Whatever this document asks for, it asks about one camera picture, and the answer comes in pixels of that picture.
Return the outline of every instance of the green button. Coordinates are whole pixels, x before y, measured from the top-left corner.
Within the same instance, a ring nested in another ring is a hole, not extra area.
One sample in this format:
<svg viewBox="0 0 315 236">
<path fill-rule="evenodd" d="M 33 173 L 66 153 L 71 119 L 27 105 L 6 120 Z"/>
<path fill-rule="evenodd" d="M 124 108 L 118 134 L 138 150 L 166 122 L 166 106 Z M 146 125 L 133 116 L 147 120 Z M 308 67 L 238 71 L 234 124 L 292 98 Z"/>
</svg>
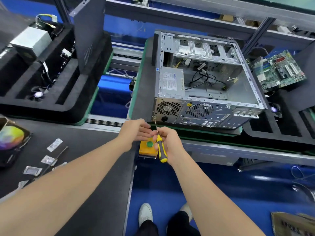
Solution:
<svg viewBox="0 0 315 236">
<path fill-rule="evenodd" d="M 153 142 L 148 141 L 148 142 L 147 142 L 147 147 L 153 147 Z"/>
</svg>

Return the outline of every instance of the person's left hand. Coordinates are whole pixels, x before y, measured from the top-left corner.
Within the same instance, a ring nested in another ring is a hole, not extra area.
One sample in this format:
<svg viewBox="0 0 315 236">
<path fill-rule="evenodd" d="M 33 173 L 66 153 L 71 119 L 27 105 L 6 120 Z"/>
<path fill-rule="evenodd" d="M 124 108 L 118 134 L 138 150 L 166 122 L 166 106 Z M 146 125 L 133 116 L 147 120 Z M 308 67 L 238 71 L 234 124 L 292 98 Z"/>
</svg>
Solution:
<svg viewBox="0 0 315 236">
<path fill-rule="evenodd" d="M 120 129 L 118 138 L 124 143 L 126 151 L 131 149 L 131 144 L 133 141 L 147 141 L 151 137 L 150 124 L 148 124 L 144 119 L 128 120 L 125 121 Z"/>
</svg>

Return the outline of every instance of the leg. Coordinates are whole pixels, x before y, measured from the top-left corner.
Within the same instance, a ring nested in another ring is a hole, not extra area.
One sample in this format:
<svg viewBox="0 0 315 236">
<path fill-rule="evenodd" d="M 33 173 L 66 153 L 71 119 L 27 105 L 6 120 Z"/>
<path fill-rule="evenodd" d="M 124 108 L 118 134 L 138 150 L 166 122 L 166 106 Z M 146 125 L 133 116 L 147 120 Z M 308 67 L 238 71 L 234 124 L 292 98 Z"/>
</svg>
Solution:
<svg viewBox="0 0 315 236">
<path fill-rule="evenodd" d="M 185 204 L 168 222 L 167 236 L 200 236 L 197 229 L 189 223 L 192 220 L 192 213 L 188 204 Z"/>
<path fill-rule="evenodd" d="M 148 203 L 140 207 L 139 227 L 136 236 L 158 236 L 157 226 L 153 223 L 152 209 Z"/>
</svg>

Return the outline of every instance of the person's right hand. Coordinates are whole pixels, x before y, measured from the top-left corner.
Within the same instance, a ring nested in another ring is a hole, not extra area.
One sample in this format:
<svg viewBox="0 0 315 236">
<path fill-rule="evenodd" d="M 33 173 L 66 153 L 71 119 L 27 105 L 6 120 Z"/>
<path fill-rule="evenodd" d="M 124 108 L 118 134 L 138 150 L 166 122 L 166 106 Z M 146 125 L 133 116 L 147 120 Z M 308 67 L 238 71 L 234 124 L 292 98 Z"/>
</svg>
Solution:
<svg viewBox="0 0 315 236">
<path fill-rule="evenodd" d="M 181 140 L 174 129 L 168 127 L 158 127 L 158 133 L 163 139 L 164 147 L 167 153 L 167 162 L 174 166 L 177 160 L 181 160 L 182 155 L 185 153 L 185 149 Z M 151 133 L 153 136 L 153 142 L 157 140 L 157 131 L 154 130 Z M 158 144 L 154 144 L 155 150 L 158 150 Z"/>
</svg>

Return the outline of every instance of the motherboard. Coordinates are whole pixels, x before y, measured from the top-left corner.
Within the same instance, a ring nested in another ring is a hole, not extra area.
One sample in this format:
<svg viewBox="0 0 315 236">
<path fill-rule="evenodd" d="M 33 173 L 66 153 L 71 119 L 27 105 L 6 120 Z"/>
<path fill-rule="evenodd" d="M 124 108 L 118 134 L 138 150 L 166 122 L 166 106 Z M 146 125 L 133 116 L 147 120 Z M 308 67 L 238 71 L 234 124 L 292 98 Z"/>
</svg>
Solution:
<svg viewBox="0 0 315 236">
<path fill-rule="evenodd" d="M 265 93 L 306 79 L 288 50 L 257 61 L 253 67 Z"/>
</svg>

